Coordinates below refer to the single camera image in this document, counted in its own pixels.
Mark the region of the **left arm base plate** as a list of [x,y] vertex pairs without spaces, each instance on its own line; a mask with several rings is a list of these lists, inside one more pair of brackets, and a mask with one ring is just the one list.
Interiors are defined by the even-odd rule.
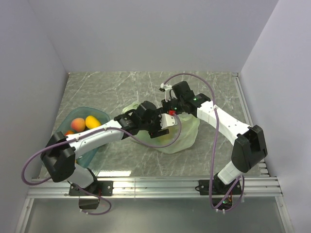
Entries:
[[[97,181],[95,184],[89,185],[85,190],[92,195],[109,197],[113,193],[113,181]],[[76,184],[71,184],[69,188],[69,196],[89,196],[89,194],[80,190]]]

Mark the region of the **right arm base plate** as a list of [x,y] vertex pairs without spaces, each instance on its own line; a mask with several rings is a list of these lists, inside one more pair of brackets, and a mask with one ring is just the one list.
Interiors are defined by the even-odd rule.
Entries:
[[[212,184],[212,195],[225,195],[230,187],[233,185],[234,181],[230,184],[223,184],[222,182],[213,181]],[[200,193],[201,196],[209,195],[209,180],[199,180],[198,185],[195,187],[195,190]],[[229,194],[239,195],[242,193],[242,187],[240,182],[237,182],[232,188]]]

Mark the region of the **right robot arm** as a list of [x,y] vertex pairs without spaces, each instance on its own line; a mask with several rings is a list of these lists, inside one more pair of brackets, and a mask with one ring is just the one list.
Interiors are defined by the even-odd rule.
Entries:
[[249,126],[235,119],[213,104],[205,94],[195,95],[186,81],[175,85],[161,84],[160,90],[165,93],[162,101],[165,112],[191,114],[217,129],[232,144],[230,162],[213,178],[216,192],[226,193],[236,178],[267,156],[264,132],[260,126]]

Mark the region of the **green plastic bag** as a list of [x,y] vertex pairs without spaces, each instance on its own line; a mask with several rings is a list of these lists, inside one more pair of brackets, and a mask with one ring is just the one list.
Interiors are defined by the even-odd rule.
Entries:
[[165,154],[174,154],[182,150],[190,148],[197,137],[200,120],[191,114],[182,113],[178,115],[182,130],[178,134],[179,126],[175,125],[169,128],[168,135],[173,136],[173,141],[169,144],[159,146],[155,138],[150,138],[147,131],[139,131],[135,137],[140,140],[141,145],[157,146],[157,150]]

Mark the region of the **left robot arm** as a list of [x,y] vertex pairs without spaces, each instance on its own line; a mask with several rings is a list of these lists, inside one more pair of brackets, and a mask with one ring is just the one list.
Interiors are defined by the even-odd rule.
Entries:
[[176,123],[174,114],[145,101],[137,109],[94,129],[67,136],[55,133],[40,157],[53,182],[68,181],[86,195],[93,195],[98,189],[97,178],[89,168],[75,162],[78,157],[105,144],[135,136],[139,131],[147,131],[151,138],[166,135],[169,127]]

